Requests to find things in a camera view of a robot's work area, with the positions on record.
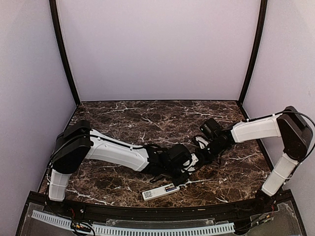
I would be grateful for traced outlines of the white remote control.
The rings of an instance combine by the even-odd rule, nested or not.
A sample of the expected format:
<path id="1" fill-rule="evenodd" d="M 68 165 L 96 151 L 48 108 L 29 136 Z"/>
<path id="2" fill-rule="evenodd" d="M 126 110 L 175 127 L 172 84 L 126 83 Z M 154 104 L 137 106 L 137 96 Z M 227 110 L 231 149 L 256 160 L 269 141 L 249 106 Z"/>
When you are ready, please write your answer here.
<path id="1" fill-rule="evenodd" d="M 168 184 L 168 185 L 165 185 L 165 186 L 161 186 L 161 187 L 158 187 L 158 188 L 154 188 L 154 189 L 142 192 L 143 200 L 144 201 L 150 201 L 150 200 L 153 200 L 153 199 L 156 199 L 156 198 L 159 198 L 159 197 L 163 197 L 163 196 L 166 196 L 166 195 L 169 195 L 169 194 L 172 194 L 172 193 L 176 193 L 176 192 L 179 191 L 178 190 L 178 191 L 174 191 L 174 192 L 166 192 L 165 191 L 165 187 L 168 187 L 168 186 L 177 187 L 180 190 L 180 187 L 175 186 L 173 184 Z"/>

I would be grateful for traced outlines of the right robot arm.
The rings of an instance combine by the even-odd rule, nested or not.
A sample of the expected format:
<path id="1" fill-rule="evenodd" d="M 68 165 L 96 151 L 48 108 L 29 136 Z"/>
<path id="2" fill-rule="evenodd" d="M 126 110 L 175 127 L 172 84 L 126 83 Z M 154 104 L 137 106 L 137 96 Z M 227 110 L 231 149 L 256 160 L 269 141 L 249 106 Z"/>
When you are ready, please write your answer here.
<path id="1" fill-rule="evenodd" d="M 282 144 L 283 150 L 266 181 L 262 192 L 251 203 L 255 213 L 262 213 L 270 205 L 270 198 L 292 177 L 296 169 L 315 149 L 313 130 L 315 122 L 293 106 L 259 118 L 246 119 L 228 127 L 221 126 L 214 118 L 201 126 L 202 135 L 193 138 L 207 161 L 214 160 L 226 150 L 247 141 L 261 141 L 265 148 L 266 140 Z"/>

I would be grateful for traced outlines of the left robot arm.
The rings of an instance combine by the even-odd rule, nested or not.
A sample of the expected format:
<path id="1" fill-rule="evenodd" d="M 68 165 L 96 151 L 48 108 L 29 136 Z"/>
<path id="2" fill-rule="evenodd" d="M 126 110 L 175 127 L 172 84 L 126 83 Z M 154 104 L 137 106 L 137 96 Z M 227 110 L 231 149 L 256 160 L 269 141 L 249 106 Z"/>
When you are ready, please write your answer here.
<path id="1" fill-rule="evenodd" d="M 155 144 L 136 146 L 105 136 L 92 129 L 89 121 L 81 120 L 57 136 L 47 165 L 52 169 L 48 198 L 58 214 L 69 211 L 65 190 L 84 159 L 125 166 L 154 177 L 169 176 L 175 186 L 188 180 L 204 162 L 202 154 L 191 153 L 183 144 L 171 148 Z"/>

